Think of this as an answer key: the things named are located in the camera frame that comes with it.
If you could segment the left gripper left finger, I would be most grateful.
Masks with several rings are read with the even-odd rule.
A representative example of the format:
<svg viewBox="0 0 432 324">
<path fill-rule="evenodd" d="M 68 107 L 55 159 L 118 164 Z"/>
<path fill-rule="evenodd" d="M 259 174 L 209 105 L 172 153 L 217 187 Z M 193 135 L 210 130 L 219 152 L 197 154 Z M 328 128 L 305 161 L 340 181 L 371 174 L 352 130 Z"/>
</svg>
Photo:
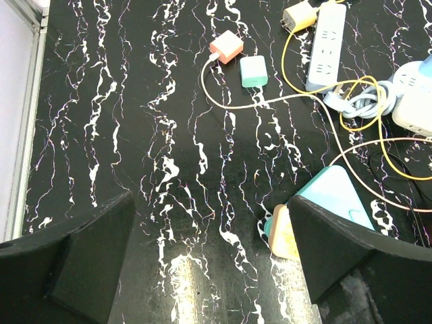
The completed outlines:
<svg viewBox="0 0 432 324">
<path fill-rule="evenodd" d="M 1 243 L 1 322 L 107 323 L 135 212 L 127 191 Z"/>
</svg>

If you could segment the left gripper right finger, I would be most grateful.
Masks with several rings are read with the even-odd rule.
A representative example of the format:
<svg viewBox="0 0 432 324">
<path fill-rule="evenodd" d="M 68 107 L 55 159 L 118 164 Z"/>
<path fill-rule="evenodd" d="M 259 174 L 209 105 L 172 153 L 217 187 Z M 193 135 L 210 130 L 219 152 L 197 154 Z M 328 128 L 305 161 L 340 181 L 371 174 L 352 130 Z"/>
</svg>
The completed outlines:
<svg viewBox="0 0 432 324">
<path fill-rule="evenodd" d="M 431 249 L 384 236 L 302 196 L 288 203 L 323 323 L 430 323 Z"/>
</svg>

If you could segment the teal triangular power strip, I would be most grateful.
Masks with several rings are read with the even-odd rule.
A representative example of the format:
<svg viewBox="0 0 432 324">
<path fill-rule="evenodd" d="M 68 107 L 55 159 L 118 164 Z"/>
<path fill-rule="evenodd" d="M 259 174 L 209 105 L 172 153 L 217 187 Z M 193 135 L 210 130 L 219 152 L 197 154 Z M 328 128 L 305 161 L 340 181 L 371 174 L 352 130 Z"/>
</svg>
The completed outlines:
<svg viewBox="0 0 432 324">
<path fill-rule="evenodd" d="M 321 213 L 334 214 L 369 230 L 374 229 L 348 172 L 339 165 L 323 168 L 293 195 L 292 200 L 294 211 L 300 213 L 294 220 L 295 230 L 316 228 L 321 222 Z"/>
</svg>

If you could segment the white square plug adapter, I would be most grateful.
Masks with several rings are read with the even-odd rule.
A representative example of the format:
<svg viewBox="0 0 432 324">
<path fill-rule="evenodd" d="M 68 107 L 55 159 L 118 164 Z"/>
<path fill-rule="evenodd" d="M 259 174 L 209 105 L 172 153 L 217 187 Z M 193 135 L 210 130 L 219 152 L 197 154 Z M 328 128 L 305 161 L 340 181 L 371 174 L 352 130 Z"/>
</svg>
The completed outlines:
<svg viewBox="0 0 432 324">
<path fill-rule="evenodd" d="M 407 92 L 392 112 L 394 123 L 424 137 L 431 137 L 431 93 Z"/>
</svg>

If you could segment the round light blue power socket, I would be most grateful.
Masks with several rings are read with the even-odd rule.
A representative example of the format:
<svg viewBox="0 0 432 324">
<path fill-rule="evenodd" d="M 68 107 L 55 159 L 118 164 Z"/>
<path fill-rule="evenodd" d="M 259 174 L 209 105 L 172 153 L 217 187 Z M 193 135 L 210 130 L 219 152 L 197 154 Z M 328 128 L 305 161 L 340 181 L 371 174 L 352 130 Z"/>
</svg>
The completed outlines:
<svg viewBox="0 0 432 324">
<path fill-rule="evenodd" d="M 389 80 L 394 86 L 397 100 L 413 90 L 431 92 L 431 55 L 423 61 L 401 65 Z"/>
</svg>

